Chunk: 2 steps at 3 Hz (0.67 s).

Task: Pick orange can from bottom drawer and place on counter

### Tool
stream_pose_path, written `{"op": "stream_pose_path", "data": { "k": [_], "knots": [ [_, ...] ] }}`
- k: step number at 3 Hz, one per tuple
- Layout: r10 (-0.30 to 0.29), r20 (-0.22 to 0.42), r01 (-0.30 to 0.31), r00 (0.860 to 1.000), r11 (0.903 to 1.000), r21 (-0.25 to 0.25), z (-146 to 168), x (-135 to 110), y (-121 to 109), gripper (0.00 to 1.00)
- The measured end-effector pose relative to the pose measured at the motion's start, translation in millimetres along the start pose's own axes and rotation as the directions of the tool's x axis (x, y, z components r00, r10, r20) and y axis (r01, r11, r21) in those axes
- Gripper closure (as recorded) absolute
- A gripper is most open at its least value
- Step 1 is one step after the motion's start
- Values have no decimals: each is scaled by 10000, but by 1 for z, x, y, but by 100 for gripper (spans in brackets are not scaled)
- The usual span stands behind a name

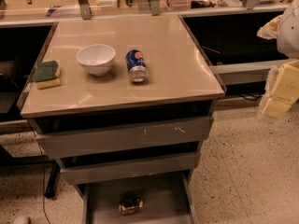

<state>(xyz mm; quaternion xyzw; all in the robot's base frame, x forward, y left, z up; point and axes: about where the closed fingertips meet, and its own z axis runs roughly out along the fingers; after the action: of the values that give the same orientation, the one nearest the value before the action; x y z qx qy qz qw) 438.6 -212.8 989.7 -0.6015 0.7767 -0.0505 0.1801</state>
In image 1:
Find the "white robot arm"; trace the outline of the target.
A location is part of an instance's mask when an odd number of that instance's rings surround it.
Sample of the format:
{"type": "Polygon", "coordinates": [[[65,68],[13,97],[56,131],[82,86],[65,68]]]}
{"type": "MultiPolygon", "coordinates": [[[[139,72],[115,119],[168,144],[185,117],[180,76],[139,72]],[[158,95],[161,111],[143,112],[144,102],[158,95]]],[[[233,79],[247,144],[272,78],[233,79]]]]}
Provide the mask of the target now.
{"type": "Polygon", "coordinates": [[[278,52],[289,58],[280,67],[270,68],[259,104],[260,118],[274,121],[283,117],[299,99],[299,0],[264,25],[257,36],[275,38],[278,52]]]}

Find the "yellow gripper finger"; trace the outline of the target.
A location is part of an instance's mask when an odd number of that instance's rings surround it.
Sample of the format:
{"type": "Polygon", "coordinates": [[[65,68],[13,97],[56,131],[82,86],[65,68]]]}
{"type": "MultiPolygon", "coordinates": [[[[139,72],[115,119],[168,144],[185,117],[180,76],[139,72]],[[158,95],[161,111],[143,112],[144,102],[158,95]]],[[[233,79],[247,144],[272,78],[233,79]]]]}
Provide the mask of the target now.
{"type": "Polygon", "coordinates": [[[262,98],[262,114],[279,119],[299,99],[299,60],[288,60],[268,73],[265,95],[262,98]]]}
{"type": "Polygon", "coordinates": [[[281,18],[282,16],[278,15],[274,19],[269,21],[267,24],[265,24],[263,27],[259,29],[259,31],[257,32],[257,36],[263,39],[276,39],[278,25],[281,18]]]}

